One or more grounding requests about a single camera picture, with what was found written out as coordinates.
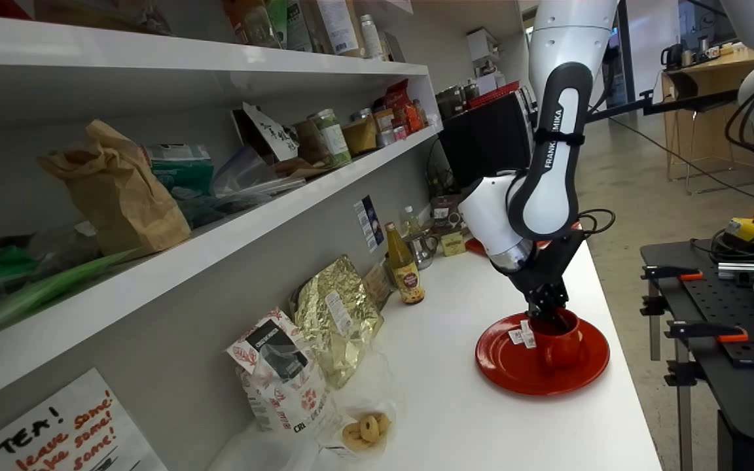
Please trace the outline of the yellow bottle with red label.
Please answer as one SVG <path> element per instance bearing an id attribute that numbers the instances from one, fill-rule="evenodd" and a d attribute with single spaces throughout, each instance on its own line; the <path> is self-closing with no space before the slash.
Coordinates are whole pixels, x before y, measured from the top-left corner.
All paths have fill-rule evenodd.
<path id="1" fill-rule="evenodd" d="M 389 268 L 400 292 L 401 301 L 406 305 L 418 304 L 425 298 L 425 290 L 421 286 L 415 258 L 394 223 L 387 222 L 385 230 Z"/>

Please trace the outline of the gold foil bag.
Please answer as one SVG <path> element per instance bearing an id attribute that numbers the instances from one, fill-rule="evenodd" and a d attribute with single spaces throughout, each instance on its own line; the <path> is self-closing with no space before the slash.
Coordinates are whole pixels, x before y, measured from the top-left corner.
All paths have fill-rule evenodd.
<path id="1" fill-rule="evenodd" d="M 343 388 L 385 322 L 350 258 L 343 254 L 305 280 L 289 305 L 327 383 Z"/>

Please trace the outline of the black and white packet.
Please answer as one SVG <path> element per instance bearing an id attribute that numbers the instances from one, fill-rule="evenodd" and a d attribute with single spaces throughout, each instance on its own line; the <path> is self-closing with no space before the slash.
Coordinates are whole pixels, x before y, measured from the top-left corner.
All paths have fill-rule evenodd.
<path id="1" fill-rule="evenodd" d="M 230 111 L 243 146 L 251 147 L 269 165 L 297 157 L 296 137 L 257 105 L 242 103 Z"/>

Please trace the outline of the white wall box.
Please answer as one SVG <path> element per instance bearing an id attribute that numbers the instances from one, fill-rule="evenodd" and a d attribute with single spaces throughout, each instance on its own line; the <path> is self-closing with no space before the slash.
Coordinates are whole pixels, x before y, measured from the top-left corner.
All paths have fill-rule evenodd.
<path id="1" fill-rule="evenodd" d="M 485 27 L 479 27 L 466 34 L 471 62 L 475 67 L 483 63 L 499 60 L 499 41 Z"/>

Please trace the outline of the row of small jars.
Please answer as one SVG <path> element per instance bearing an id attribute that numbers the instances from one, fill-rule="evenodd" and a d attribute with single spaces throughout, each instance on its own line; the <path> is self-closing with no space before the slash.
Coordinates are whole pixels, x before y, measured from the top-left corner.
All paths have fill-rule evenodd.
<path id="1" fill-rule="evenodd" d="M 387 147 L 409 137 L 409 122 L 404 109 L 381 107 L 373 112 L 377 126 L 376 142 L 378 147 Z"/>

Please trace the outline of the red tray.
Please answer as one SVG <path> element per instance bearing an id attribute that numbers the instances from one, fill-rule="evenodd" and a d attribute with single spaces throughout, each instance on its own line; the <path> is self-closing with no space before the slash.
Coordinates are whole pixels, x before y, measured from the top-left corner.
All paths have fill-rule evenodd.
<path id="1" fill-rule="evenodd" d="M 491 90 L 491 92 L 470 99 L 467 102 L 467 109 L 481 107 L 482 105 L 497 101 L 497 99 L 505 97 L 508 94 L 517 92 L 518 89 L 520 89 L 520 81 L 516 80 L 515 82 L 508 83 L 505 86 Z"/>

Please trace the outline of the jar with green label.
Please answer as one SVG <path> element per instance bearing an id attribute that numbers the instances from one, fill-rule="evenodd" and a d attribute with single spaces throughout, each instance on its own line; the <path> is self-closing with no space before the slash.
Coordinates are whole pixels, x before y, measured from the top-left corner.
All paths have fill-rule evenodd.
<path id="1" fill-rule="evenodd" d="M 333 167 L 348 165 L 352 161 L 352 155 L 335 111 L 323 109 L 310 115 L 308 120 L 318 132 L 318 137 L 326 151 L 324 161 L 327 165 Z"/>

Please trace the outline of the red cup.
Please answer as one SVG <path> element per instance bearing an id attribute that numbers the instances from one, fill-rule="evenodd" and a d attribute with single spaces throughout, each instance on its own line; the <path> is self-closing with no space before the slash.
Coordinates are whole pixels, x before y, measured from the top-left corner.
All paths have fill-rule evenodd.
<path id="1" fill-rule="evenodd" d="M 572 329 L 554 329 L 548 313 L 548 322 L 529 320 L 537 345 L 539 364 L 547 370 L 574 366 L 579 361 L 583 323 L 573 313 Z"/>

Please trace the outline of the yellow and black device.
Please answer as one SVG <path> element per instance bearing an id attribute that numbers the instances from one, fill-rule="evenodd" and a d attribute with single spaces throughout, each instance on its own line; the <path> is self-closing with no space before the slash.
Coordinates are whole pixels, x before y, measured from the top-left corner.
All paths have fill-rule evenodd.
<path id="1" fill-rule="evenodd" d="M 731 218 L 722 239 L 730 244 L 754 245 L 754 218 Z"/>

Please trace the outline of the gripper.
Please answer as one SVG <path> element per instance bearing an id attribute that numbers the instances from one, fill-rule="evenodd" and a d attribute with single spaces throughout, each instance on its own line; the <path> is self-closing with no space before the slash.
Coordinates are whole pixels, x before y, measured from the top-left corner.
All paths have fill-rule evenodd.
<path id="1" fill-rule="evenodd" d="M 519 262 L 516 270 L 508 273 L 508 278 L 526 297 L 529 320 L 548 322 L 554 329 L 572 329 L 573 313 L 566 307 L 568 292 L 563 274 L 574 259 L 585 233 L 568 233 L 553 239 L 544 248 L 533 250 L 525 262 Z"/>

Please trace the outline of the clear bag of cookies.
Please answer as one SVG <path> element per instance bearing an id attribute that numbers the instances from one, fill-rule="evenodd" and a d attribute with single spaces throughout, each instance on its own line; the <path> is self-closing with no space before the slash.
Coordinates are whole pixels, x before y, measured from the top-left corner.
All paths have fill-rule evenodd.
<path id="1" fill-rule="evenodd" d="M 369 351 L 345 385 L 332 391 L 333 414 L 318 435 L 324 452 L 363 462 L 385 452 L 403 410 L 400 388 L 385 355 Z"/>

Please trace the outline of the small beige packet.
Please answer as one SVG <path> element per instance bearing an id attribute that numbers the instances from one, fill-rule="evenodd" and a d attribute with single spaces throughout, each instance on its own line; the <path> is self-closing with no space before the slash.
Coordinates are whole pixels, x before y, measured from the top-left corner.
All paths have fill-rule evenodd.
<path id="1" fill-rule="evenodd" d="M 379 310 L 386 306 L 393 289 L 385 265 L 378 262 L 364 275 L 363 283 L 369 298 Z"/>

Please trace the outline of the clear bottle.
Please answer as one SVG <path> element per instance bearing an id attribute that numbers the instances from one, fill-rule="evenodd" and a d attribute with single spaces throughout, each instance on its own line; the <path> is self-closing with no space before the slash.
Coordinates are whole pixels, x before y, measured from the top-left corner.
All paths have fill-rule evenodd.
<path id="1" fill-rule="evenodd" d="M 401 212 L 400 234 L 404 239 L 416 238 L 423 233 L 423 226 L 415 209 L 411 205 L 404 206 Z"/>

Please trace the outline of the metal pitcher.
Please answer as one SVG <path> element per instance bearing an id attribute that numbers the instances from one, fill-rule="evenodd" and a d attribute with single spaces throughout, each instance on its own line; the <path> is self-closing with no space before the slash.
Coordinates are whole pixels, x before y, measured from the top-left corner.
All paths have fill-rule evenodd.
<path id="1" fill-rule="evenodd" d="M 437 254 L 438 242 L 439 239 L 430 230 L 422 230 L 422 232 L 407 236 L 407 247 L 419 270 L 425 270 L 431 265 Z"/>

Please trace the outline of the heap of clear plastic bags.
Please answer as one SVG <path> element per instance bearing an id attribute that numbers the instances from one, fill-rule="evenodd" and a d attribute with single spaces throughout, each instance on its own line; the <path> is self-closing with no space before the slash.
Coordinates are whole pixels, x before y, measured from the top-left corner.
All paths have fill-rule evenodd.
<path id="1" fill-rule="evenodd" d="M 192 229 L 266 205 L 274 196 L 306 185 L 305 178 L 276 176 L 272 167 L 248 146 L 240 147 L 207 182 L 207 190 L 193 190 L 188 184 L 170 190 Z"/>

